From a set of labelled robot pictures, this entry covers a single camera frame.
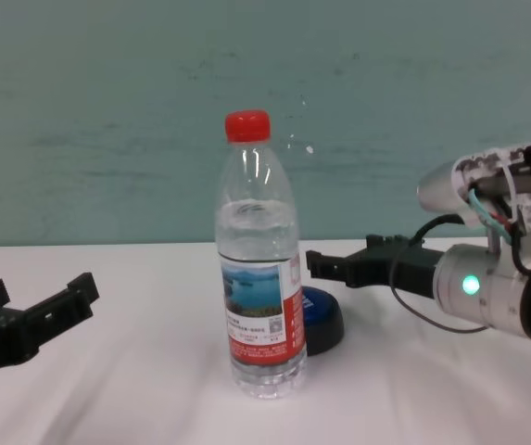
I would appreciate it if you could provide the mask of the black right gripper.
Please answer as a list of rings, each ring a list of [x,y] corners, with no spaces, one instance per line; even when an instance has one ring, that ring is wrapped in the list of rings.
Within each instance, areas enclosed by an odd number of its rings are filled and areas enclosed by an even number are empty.
[[[424,248],[424,242],[414,243],[404,235],[367,235],[366,249],[347,257],[306,251],[310,277],[343,283],[347,287],[389,286],[389,273],[394,257],[394,288],[433,299],[433,278],[442,251]]]

